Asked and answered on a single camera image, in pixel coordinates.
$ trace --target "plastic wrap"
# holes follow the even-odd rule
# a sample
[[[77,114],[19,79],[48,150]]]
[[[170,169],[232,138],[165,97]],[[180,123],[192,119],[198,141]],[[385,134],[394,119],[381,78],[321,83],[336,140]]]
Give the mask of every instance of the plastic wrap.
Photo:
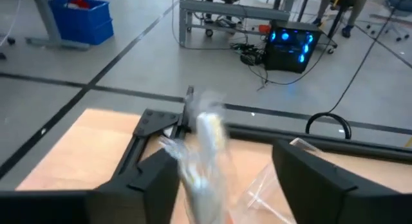
[[[193,224],[228,223],[225,173],[220,161],[229,152],[220,100],[218,94],[205,92],[194,95],[188,104],[189,123],[196,130],[198,145],[161,139],[164,149],[179,162],[187,214]]]

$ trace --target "red object in bin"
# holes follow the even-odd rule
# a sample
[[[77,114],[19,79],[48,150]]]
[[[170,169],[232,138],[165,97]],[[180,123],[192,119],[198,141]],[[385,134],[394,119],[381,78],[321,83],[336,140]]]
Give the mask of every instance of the red object in bin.
[[[79,8],[90,8],[90,5],[85,0],[71,0],[70,3],[77,5]]]

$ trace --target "computer tower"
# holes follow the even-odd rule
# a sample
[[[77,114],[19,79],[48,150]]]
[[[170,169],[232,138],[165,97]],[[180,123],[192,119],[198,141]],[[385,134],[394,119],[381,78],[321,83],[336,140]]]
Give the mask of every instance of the computer tower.
[[[265,69],[302,73],[321,34],[314,24],[272,21],[263,56]]]

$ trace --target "table leg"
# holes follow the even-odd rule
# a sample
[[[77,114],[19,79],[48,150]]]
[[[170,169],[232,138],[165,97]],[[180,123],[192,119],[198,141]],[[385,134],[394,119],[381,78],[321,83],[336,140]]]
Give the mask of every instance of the table leg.
[[[90,47],[89,44],[62,40],[60,37],[59,29],[53,17],[53,13],[50,10],[48,0],[34,0],[34,1],[40,13],[41,19],[43,20],[44,26],[46,27],[48,39],[27,37],[26,42],[28,44],[37,45],[37,46],[55,47],[55,48],[71,48],[71,49],[76,49],[76,50],[88,50],[89,49]]]

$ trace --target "blue led light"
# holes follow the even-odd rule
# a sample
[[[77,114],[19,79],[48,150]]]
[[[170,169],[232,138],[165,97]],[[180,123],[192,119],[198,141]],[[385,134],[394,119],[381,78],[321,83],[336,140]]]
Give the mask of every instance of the blue led light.
[[[300,63],[304,62],[304,55],[303,54],[299,55],[299,62]]]
[[[284,34],[282,34],[282,40],[287,40],[289,38],[289,34],[287,34],[287,33],[284,33]]]
[[[314,41],[314,37],[313,37],[313,35],[309,35],[308,36],[308,43],[311,43],[312,41]]]
[[[276,38],[276,33],[272,33],[272,35],[270,36],[270,41],[274,41]]]

